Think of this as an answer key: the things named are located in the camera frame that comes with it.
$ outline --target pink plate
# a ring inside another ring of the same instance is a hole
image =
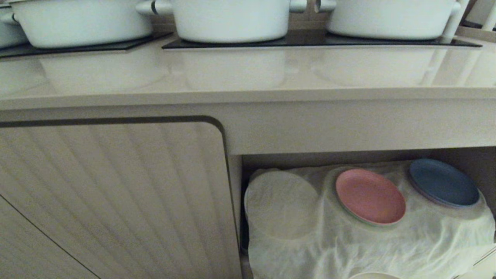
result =
[[[353,215],[373,225],[391,225],[405,215],[406,203],[396,186],[382,175],[364,169],[341,173],[338,198]]]

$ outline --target kitchen countertop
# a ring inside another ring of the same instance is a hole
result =
[[[162,50],[0,60],[0,110],[496,98],[496,44]]]
[[[496,44],[162,50],[0,60],[0,123],[209,116],[228,154],[496,145]]]

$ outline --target ribbed cabinet panel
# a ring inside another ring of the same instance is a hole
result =
[[[1,198],[0,278],[97,279]]]
[[[241,278],[215,126],[4,128],[0,153],[1,193],[101,278]]]

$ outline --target blue plate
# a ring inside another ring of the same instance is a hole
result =
[[[451,165],[432,159],[419,159],[410,165],[413,185],[433,202],[464,208],[479,200],[475,182]]]

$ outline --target white plastic wrap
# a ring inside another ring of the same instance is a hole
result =
[[[254,277],[348,279],[383,272],[405,279],[451,279],[470,270],[494,240],[495,220],[484,197],[464,209],[434,204],[412,187],[409,165],[403,161],[268,170],[289,175],[256,172],[245,195]],[[407,203],[398,224],[374,227],[341,207],[334,182],[354,167],[382,174],[398,187]],[[315,196],[316,206],[309,206]],[[305,204],[297,202],[299,197],[306,199]],[[281,206],[283,200],[290,202]],[[297,219],[284,216],[288,212],[299,212]]]

